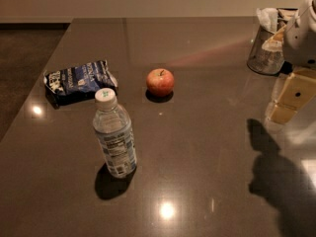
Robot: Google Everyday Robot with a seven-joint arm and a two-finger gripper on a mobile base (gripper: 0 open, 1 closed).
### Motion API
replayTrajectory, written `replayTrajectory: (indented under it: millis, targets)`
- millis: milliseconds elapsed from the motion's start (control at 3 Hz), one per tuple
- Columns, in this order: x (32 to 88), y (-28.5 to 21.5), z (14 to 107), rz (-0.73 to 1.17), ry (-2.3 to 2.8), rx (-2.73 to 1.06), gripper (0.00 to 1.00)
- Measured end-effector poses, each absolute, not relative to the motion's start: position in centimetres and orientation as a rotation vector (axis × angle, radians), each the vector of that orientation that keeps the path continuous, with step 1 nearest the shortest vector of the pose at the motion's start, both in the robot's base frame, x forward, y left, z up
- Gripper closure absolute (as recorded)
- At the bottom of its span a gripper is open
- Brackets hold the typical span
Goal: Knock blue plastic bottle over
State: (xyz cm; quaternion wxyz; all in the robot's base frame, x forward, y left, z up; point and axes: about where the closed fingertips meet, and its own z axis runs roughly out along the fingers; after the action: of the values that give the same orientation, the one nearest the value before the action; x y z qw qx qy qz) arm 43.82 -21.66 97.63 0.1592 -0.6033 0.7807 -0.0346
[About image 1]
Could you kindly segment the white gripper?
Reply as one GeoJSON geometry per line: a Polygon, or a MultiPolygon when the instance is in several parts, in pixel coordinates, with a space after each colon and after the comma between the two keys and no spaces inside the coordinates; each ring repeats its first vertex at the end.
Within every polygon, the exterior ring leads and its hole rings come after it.
{"type": "Polygon", "coordinates": [[[280,73],[276,79],[266,117],[286,124],[316,96],[316,0],[304,0],[286,27],[267,39],[262,49],[283,50],[285,61],[307,67],[295,68],[288,75],[280,73]]]}

